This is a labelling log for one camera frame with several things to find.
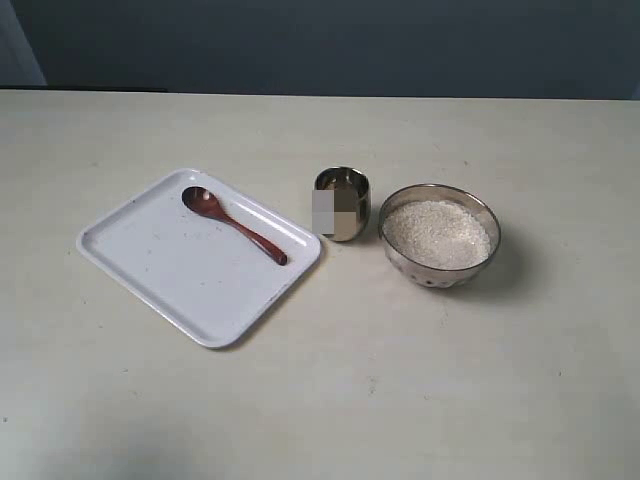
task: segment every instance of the wooden spoon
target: wooden spoon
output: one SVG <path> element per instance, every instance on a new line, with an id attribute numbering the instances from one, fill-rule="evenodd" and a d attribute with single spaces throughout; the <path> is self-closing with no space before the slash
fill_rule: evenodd
<path id="1" fill-rule="evenodd" d="M 227 212 L 224 211 L 222 205 L 216 198 L 216 196 L 202 187 L 189 187 L 182 192 L 182 202 L 192 212 L 202 215 L 203 217 L 219 220 L 235 227 L 245 237 L 255 243 L 260 249 L 269 255 L 278 265 L 285 265 L 287 263 L 287 255 L 276 247 L 269 240 L 262 235 L 258 235 L 253 230 L 249 230 L 247 227 L 238 223 L 231 218 Z"/>

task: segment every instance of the wall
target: wall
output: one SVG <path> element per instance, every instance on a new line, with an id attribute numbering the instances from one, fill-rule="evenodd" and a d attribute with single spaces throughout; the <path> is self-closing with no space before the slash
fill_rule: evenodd
<path id="1" fill-rule="evenodd" d="M 0 86 L 46 82 L 9 0 L 0 0 Z"/>
<path id="2" fill-rule="evenodd" d="M 637 0 L 14 5 L 53 85 L 629 98 L 640 79 Z"/>

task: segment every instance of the white tray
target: white tray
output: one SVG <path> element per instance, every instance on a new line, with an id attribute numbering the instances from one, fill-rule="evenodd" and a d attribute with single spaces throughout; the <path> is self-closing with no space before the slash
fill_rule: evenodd
<path id="1" fill-rule="evenodd" d="M 236 220 L 279 246 L 277 265 L 233 227 L 196 215 L 205 187 Z M 84 229 L 78 250 L 199 344 L 235 341 L 320 255 L 318 238 L 221 181 L 178 170 Z"/>

